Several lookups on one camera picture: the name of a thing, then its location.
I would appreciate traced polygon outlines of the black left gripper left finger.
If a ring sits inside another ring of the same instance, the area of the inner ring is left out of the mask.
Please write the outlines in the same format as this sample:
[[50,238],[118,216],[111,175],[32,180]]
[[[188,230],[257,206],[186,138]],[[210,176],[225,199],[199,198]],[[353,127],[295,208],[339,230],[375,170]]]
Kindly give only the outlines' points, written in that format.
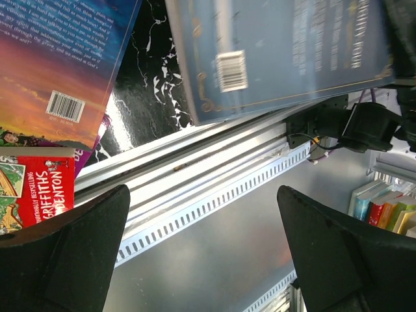
[[127,186],[1,236],[2,311],[102,311],[130,206]]

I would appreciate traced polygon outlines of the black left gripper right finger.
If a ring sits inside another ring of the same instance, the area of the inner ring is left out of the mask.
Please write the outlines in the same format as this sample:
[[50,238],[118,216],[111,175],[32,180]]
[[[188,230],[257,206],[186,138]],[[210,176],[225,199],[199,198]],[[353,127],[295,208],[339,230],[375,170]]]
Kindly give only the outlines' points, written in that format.
[[282,185],[277,202],[308,311],[414,311],[415,239]]

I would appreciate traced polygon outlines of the Jane Eyre blue orange book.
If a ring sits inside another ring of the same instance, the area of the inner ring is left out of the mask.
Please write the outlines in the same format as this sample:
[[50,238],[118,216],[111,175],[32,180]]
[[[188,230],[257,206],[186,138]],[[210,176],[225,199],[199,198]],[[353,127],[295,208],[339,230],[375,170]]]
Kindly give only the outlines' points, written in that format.
[[1,1],[1,145],[91,150],[140,1]]

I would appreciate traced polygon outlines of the Nineteen Eighty-Four grey-blue book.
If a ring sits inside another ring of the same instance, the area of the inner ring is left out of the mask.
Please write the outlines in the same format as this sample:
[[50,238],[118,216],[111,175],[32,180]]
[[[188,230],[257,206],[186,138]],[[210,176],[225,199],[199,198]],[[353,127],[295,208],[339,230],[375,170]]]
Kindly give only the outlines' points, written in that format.
[[196,125],[395,80],[381,1],[167,1],[166,10]]

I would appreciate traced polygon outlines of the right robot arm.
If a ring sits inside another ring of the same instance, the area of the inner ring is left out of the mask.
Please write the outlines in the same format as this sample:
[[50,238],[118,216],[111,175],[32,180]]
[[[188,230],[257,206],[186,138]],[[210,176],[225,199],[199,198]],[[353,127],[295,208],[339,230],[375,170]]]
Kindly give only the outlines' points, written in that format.
[[[415,77],[415,1],[384,1],[400,78]],[[330,149],[389,151],[393,137],[415,152],[415,86],[397,89],[401,114],[374,101],[356,103],[350,110],[324,107],[315,118],[314,132],[337,139]]]

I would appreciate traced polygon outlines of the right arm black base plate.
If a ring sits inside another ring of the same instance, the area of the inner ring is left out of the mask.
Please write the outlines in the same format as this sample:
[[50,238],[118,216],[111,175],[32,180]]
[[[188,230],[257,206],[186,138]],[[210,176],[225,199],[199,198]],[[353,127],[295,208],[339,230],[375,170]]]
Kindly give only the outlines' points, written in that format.
[[339,139],[350,116],[348,94],[331,97],[286,119],[287,142],[291,149],[316,137]]

